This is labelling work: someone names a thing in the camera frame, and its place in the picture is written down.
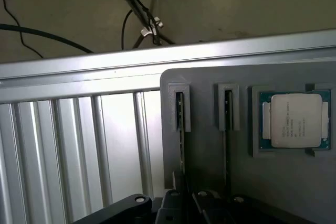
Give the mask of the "grey printed parts rack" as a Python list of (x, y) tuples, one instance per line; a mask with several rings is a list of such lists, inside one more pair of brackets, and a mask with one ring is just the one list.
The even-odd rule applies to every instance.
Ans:
[[(310, 63), (170, 69), (160, 80), (164, 178), (195, 190), (247, 196), (291, 222), (336, 224), (336, 73)], [(329, 150), (260, 150), (260, 91), (330, 90)]]

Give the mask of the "silver CPU chip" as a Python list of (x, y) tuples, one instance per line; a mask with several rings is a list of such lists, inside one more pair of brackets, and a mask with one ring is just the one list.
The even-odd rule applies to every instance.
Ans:
[(260, 91), (259, 149), (329, 150), (330, 103), (330, 90), (299, 93)]

